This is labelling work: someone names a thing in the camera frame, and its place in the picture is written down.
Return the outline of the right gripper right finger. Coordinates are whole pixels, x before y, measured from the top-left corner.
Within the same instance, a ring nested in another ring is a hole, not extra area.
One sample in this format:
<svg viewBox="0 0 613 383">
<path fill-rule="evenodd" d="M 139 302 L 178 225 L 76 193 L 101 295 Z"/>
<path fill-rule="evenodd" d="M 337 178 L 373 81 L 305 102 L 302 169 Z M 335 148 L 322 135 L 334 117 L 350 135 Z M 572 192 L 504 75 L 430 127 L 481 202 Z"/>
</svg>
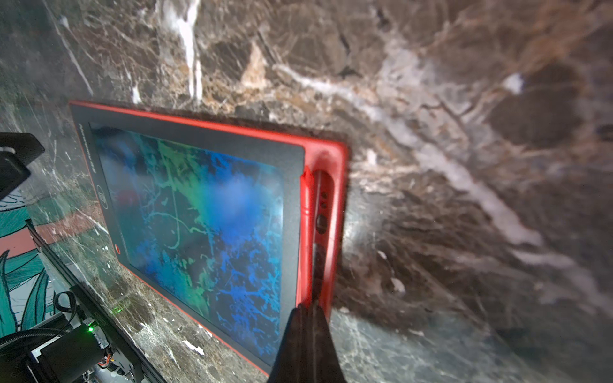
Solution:
<svg viewBox="0 0 613 383">
<path fill-rule="evenodd" d="M 327 318 L 318 301 L 311 306 L 311 381 L 346 382 Z"/>
</svg>

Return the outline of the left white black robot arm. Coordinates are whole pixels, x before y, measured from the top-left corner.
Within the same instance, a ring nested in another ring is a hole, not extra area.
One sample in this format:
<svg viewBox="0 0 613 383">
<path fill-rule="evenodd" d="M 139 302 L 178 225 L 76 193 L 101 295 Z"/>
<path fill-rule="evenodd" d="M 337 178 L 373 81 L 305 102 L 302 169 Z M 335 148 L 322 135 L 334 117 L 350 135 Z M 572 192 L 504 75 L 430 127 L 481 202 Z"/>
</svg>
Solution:
<svg viewBox="0 0 613 383">
<path fill-rule="evenodd" d="M 16 322 L 13 314 L 1 319 L 1 380 L 147 382 L 143 357 L 52 251 L 42 231 L 27 222 L 26 237 L 67 286 L 54 296 L 51 306 L 58 313 L 46 319 L 41 300 L 49 275 L 44 270 L 22 321 Z"/>
</svg>

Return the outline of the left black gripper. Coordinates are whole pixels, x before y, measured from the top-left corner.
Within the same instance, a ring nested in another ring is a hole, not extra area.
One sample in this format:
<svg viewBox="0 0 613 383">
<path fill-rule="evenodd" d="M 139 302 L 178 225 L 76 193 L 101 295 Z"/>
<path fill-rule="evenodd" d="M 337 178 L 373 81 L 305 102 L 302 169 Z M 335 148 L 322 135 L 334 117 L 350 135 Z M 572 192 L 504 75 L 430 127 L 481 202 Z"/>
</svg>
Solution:
<svg viewBox="0 0 613 383">
<path fill-rule="evenodd" d="M 1 133 L 1 195 L 4 199 L 31 175 L 28 166 L 45 152 L 31 133 Z"/>
</svg>

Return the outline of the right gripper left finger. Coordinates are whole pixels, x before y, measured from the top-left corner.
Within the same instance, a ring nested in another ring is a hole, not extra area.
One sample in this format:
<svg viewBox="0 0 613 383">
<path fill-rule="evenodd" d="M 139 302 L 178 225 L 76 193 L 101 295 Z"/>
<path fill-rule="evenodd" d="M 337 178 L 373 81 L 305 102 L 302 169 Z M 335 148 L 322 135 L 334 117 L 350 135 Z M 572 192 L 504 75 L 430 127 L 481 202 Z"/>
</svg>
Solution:
<svg viewBox="0 0 613 383">
<path fill-rule="evenodd" d="M 308 309 L 303 304 L 291 312 L 268 383 L 309 381 L 307 314 Z"/>
</svg>

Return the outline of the red LCD writing tablet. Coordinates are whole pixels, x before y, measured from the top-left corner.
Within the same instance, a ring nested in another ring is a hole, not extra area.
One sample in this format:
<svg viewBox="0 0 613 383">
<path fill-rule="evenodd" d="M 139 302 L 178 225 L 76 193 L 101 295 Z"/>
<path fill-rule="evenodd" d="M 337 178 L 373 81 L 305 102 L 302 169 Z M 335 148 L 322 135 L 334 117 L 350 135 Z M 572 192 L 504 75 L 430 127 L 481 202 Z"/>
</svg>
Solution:
<svg viewBox="0 0 613 383">
<path fill-rule="evenodd" d="M 329 325 L 348 151 L 337 141 L 72 101 L 116 257 L 268 378 L 293 309 Z"/>
</svg>

